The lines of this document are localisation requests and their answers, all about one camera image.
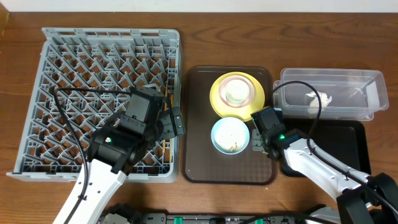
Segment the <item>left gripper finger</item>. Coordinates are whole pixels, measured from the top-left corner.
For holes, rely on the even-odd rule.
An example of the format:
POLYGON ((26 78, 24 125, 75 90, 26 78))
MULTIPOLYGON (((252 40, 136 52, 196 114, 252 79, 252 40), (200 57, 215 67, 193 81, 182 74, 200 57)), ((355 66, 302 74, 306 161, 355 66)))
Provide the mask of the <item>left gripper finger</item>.
POLYGON ((172 139, 174 138, 174 128, 170 111, 161 111, 157 121, 158 137, 157 140, 172 139))
POLYGON ((182 136, 185 134, 185 127, 182 119, 182 114, 178 106, 173 107, 172 110, 172 124, 174 126, 175 136, 182 136))

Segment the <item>light blue bowl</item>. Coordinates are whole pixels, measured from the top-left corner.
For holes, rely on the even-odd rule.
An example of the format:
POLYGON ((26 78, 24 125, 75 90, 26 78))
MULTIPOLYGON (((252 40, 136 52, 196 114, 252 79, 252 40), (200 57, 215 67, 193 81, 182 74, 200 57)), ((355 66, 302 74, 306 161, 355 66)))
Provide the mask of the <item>light blue bowl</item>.
POLYGON ((211 142, 223 154, 239 154, 248 146, 249 140, 249 128, 238 118, 221 118, 211 129, 211 142))

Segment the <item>white tissue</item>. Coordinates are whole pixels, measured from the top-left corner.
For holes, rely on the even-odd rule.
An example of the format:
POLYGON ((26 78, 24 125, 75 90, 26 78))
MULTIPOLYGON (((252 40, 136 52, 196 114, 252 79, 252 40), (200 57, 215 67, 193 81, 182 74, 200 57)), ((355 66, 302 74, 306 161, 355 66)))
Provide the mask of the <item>white tissue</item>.
MULTIPOLYGON (((318 92, 318 94, 320 95, 322 110, 324 110, 324 108, 326 108, 331 103, 332 96, 328 96, 326 93, 320 91, 318 92)), ((305 96, 313 98, 313 100, 309 104, 307 112, 309 114, 317 114, 319 109, 319 100, 317 98, 316 93, 314 91, 311 91, 310 93, 307 93, 305 96)))

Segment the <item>food scraps rice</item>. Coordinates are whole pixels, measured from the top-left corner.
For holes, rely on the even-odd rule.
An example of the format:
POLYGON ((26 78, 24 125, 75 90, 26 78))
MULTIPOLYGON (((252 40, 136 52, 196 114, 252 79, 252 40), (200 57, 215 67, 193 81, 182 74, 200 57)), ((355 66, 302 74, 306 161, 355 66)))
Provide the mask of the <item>food scraps rice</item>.
POLYGON ((246 128, 240 124, 222 124, 215 133, 217 148, 226 154, 236 154, 246 146, 246 128))

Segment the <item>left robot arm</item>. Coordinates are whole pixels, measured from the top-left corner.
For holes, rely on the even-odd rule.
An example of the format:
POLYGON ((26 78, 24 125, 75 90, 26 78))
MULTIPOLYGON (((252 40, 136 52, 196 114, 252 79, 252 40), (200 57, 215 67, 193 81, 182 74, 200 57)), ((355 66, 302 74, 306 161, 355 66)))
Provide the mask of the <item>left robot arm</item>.
POLYGON ((91 136, 76 184, 55 223, 96 223, 147 148, 185 134, 180 108, 164 94, 146 86, 126 94, 127 110, 113 113, 91 136))

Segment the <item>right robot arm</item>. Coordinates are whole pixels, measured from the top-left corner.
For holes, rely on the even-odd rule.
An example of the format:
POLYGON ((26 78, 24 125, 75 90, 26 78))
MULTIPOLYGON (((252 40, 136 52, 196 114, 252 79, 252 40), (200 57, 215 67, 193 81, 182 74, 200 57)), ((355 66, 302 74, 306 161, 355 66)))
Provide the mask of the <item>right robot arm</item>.
POLYGON ((318 147, 309 134, 287 130, 281 113, 267 106, 251 115, 267 156, 325 191, 337 210, 320 208, 296 217, 318 223, 397 223, 397 183, 385 173, 370 176, 318 147))

